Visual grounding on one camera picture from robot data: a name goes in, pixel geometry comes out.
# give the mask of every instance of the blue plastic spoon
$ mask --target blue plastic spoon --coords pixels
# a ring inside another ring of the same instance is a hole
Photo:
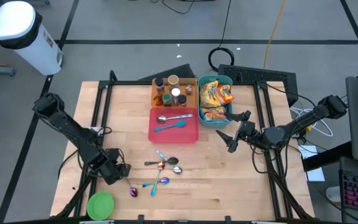
[[[172,127],[182,128],[185,125],[186,125],[186,121],[185,120],[180,120],[180,121],[176,122],[175,124],[154,128],[154,131],[161,131],[161,130],[164,130],[164,129],[167,129],[167,128],[172,128]]]

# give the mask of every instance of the wooden tabletop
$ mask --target wooden tabletop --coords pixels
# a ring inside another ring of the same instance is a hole
[[[270,82],[284,90],[282,82]],[[74,119],[83,127],[91,125],[98,82],[83,82],[76,106]],[[235,153],[227,148],[213,129],[200,125],[199,140],[195,144],[152,144],[148,140],[151,86],[114,85],[108,114],[107,126],[112,133],[104,138],[104,148],[118,147],[125,154],[125,160],[132,165],[129,180],[139,191],[137,198],[129,195],[129,185],[125,180],[107,185],[98,179],[96,191],[107,191],[114,197],[115,208],[110,216],[113,220],[135,220],[145,215],[146,220],[224,220],[230,215],[232,220],[274,220],[272,198],[267,175],[258,174],[251,162],[250,147],[239,142]],[[250,121],[259,129],[255,96],[252,86],[233,86],[234,113],[251,111]],[[262,107],[265,108],[263,93],[260,91]],[[269,88],[275,124],[291,121],[285,94]],[[102,96],[101,113],[104,105]],[[223,132],[233,136],[239,123],[231,122]],[[291,146],[298,147],[292,140]],[[70,142],[65,157],[76,148]],[[183,168],[181,175],[165,169],[161,177],[169,177],[170,183],[159,185],[157,194],[150,196],[151,188],[141,184],[153,182],[157,176],[154,166],[144,166],[145,161],[157,161],[159,156],[154,149],[165,156],[175,156]],[[264,156],[255,155],[259,170],[265,170]],[[62,169],[58,181],[51,215],[56,215],[70,201],[78,188],[81,170],[76,158],[70,159]],[[287,185],[299,204],[314,216],[309,190],[299,152],[288,148]],[[285,217],[282,194],[277,188],[282,217]],[[82,214],[85,214],[89,190],[83,200]]]

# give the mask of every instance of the pink tray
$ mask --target pink tray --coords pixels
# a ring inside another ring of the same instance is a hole
[[[186,121],[186,125],[182,128],[167,128],[161,131],[154,131],[156,127],[162,127],[175,124],[181,119],[171,119],[160,124],[156,117],[164,115],[167,118],[184,114],[193,114],[192,118],[182,118]],[[150,110],[149,119],[149,140],[152,143],[178,143],[188,144],[198,140],[198,115],[197,108],[152,108]]]

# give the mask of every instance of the colorful spoon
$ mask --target colorful spoon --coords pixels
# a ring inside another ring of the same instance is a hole
[[[154,195],[155,195],[155,192],[157,191],[158,179],[160,178],[161,171],[164,170],[164,167],[165,167],[164,161],[160,161],[159,164],[157,165],[158,175],[157,175],[157,179],[155,180],[155,183],[154,183],[154,186],[153,186],[153,189],[152,189],[151,196],[154,196]]]
[[[168,184],[169,183],[169,178],[168,177],[162,177],[159,182],[161,184]],[[154,183],[142,184],[142,187],[148,187],[148,186],[153,185],[153,184]]]
[[[132,186],[132,184],[129,182],[127,177],[124,177],[125,180],[127,181],[127,183],[129,184],[129,193],[132,197],[137,197],[137,189],[135,187]]]

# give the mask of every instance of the teal bin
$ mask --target teal bin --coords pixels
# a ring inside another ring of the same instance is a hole
[[[198,95],[200,96],[200,88],[202,85],[213,82],[213,81],[218,81],[220,85],[233,85],[233,81],[231,80],[231,78],[224,76],[224,75],[205,75],[203,77],[201,77],[198,80]],[[228,103],[226,105],[224,105],[224,107],[226,108],[226,111],[228,113],[232,113],[233,112],[233,105],[232,103]],[[214,122],[214,121],[205,121],[202,119],[201,117],[201,110],[200,110],[200,98],[198,97],[198,118],[199,121],[201,123],[201,125],[203,127],[206,128],[224,128],[226,127],[229,123],[230,123],[230,119],[229,121],[220,121],[220,122]]]

